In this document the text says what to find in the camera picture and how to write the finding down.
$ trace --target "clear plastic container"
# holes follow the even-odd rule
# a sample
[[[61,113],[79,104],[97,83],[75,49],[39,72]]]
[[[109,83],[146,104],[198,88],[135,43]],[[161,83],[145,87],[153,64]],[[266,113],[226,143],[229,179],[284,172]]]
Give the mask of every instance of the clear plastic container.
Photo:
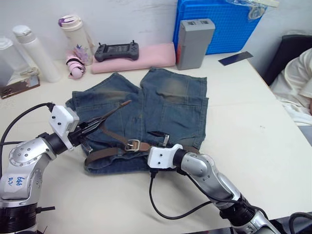
[[[0,37],[0,55],[17,73],[22,73],[30,68],[26,60],[13,45],[13,42],[8,38]]]

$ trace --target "person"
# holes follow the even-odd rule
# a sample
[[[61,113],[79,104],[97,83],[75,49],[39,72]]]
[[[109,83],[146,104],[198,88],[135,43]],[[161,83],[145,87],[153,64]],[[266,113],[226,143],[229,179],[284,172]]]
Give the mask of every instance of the person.
[[[291,60],[270,88],[298,126],[312,125],[312,48]]]

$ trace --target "white wall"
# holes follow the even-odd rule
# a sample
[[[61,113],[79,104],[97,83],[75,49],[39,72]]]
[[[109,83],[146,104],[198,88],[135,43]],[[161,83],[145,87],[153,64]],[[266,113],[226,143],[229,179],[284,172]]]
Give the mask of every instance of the white wall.
[[[177,0],[3,0],[0,36],[13,40],[12,28],[26,24],[37,34],[54,59],[62,59],[67,46],[58,18],[79,15],[95,43],[126,43],[140,46],[170,42],[173,38]],[[311,0],[280,0],[270,9],[243,50],[262,74],[271,61],[283,34],[290,30],[311,31]]]

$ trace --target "phone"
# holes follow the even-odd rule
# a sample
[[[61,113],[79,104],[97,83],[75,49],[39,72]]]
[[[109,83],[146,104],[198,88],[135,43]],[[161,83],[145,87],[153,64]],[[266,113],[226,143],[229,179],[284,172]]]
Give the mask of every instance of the phone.
[[[27,90],[33,89],[40,86],[38,76],[31,76],[30,78],[21,80],[19,82],[9,84],[0,88],[1,98],[9,98],[13,95],[20,94]]]

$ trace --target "black cable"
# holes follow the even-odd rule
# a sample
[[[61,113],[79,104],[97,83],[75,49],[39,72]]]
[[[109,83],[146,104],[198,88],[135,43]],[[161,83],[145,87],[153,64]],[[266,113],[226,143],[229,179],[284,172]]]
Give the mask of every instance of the black cable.
[[[235,200],[230,200],[230,199],[221,199],[221,198],[218,198],[218,197],[215,197],[215,196],[212,196],[212,195],[208,195],[197,183],[195,180],[193,180],[193,178],[189,175],[189,174],[186,174],[186,176],[191,180],[191,182],[205,195],[207,196],[207,198],[209,199],[213,199],[213,200],[216,200],[216,201],[220,201],[220,202],[230,202],[230,203],[234,203],[234,204],[239,204],[239,203],[242,203],[241,201],[235,201]],[[250,208],[250,209],[255,209],[255,210],[259,210],[262,212],[262,214],[265,216],[266,219],[268,219],[268,216],[267,214],[265,213],[265,211],[257,206],[252,206],[250,204],[246,204],[246,207],[247,208]]]
[[[20,144],[23,141],[7,141],[5,143],[1,143],[0,145],[15,145],[15,144]]]
[[[3,150],[3,146],[4,146],[4,141],[6,136],[8,135],[9,131],[11,130],[11,128],[13,127],[13,125],[19,121],[23,116],[25,116],[26,114],[28,114],[29,112],[42,107],[42,106],[47,106],[49,108],[49,111],[52,112],[53,107],[55,106],[55,104],[51,103],[51,102],[47,102],[47,103],[42,103],[39,105],[36,105],[32,108],[29,108],[28,110],[24,111],[23,113],[21,113],[19,116],[17,116],[11,123],[10,125],[6,128],[6,130],[4,131],[2,138],[0,140],[0,178],[2,177],[2,150]]]
[[[182,215],[179,215],[179,216],[175,216],[175,217],[171,217],[171,216],[166,216],[164,215],[162,212],[160,212],[157,207],[155,206],[155,203],[153,201],[153,196],[152,196],[152,186],[153,186],[153,180],[156,176],[156,173],[157,172],[152,172],[151,173],[151,182],[150,182],[150,190],[149,190],[149,194],[150,194],[150,200],[151,200],[151,203],[152,203],[152,206],[154,208],[154,210],[157,212],[157,214],[159,214],[161,217],[163,218],[166,218],[166,219],[171,219],[171,220],[174,220],[174,219],[180,219],[180,218],[184,218],[192,213],[194,213],[195,211],[199,210],[200,208],[206,206],[206,205],[209,205],[211,204],[211,201],[207,201],[199,206],[196,206],[195,208],[191,209],[190,211],[186,212],[185,214],[182,214]]]
[[[296,234],[296,232],[294,230],[293,222],[296,218],[299,218],[299,217],[308,218],[308,219],[312,220],[312,214],[308,214],[308,213],[304,213],[304,212],[293,213],[290,216],[289,221],[288,221],[288,225],[289,225],[289,229],[291,230],[291,234]]]

